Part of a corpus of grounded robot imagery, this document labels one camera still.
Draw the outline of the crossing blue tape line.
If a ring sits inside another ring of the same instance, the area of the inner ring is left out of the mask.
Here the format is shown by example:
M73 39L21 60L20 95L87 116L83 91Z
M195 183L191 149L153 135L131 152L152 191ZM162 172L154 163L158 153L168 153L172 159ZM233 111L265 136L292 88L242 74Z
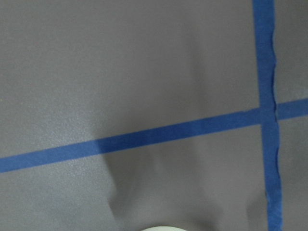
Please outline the crossing blue tape line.
M260 109L255 108L174 125L121 134L98 140L1 158L1 173L57 162L121 151L161 142L259 125Z

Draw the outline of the white and blue bell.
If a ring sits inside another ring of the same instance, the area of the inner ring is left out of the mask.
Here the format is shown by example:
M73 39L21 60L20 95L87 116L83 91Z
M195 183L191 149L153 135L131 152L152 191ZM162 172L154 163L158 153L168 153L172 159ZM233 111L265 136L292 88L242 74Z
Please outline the white and blue bell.
M176 227L171 226L155 226L143 229L142 231L176 231Z

